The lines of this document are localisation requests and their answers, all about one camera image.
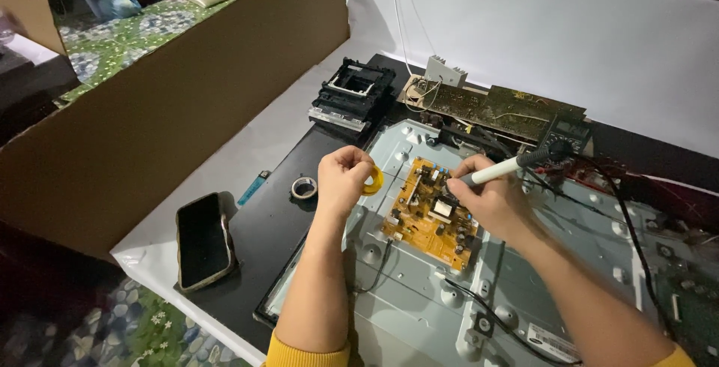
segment label sticker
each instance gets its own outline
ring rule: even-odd
[[[570,363],[580,360],[580,353],[573,344],[533,323],[530,323],[527,329],[527,341],[555,355],[559,360]]]

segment black table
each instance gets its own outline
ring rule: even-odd
[[[401,61],[375,55],[369,64],[394,69],[397,77],[392,86],[396,91],[409,79]],[[412,71],[424,73],[423,68],[412,67]],[[385,115],[385,124],[407,118],[418,119],[418,114],[395,103]],[[368,135],[356,145],[363,146],[372,137]],[[635,172],[661,174],[719,191],[719,160],[715,158],[601,123],[595,123],[594,142],[596,155],[620,160]],[[186,296],[263,353],[267,352],[272,330],[255,321],[252,313],[303,242],[313,217],[313,212],[290,203],[290,185],[300,175],[316,178],[319,160],[344,145],[347,142],[342,137],[312,126],[230,221],[235,252],[242,261],[241,269],[213,286]]]

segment yellow sleeve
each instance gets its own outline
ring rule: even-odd
[[[669,357],[652,367],[695,367],[695,364],[687,353],[684,352],[684,349],[677,345],[677,348],[674,349],[674,353],[671,353]]]
[[[309,353],[287,346],[272,332],[270,349],[263,367],[346,367],[348,362],[349,342],[342,350],[334,353]]]

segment solder wire spool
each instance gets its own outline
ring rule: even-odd
[[[292,182],[290,194],[295,198],[306,200],[317,194],[317,182],[308,176],[297,178]]]
[[[370,176],[372,177],[372,183],[364,185],[362,188],[363,196],[373,196],[382,188],[382,183],[385,182],[385,178],[382,176],[382,170],[380,170],[377,165],[372,165]]]

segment yellow solder spool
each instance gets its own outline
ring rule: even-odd
[[[380,170],[377,165],[372,166],[370,176],[372,176],[372,184],[364,185],[362,188],[363,196],[373,196],[380,190],[380,188],[382,188],[382,183],[385,182],[385,178],[382,176],[382,170]]]

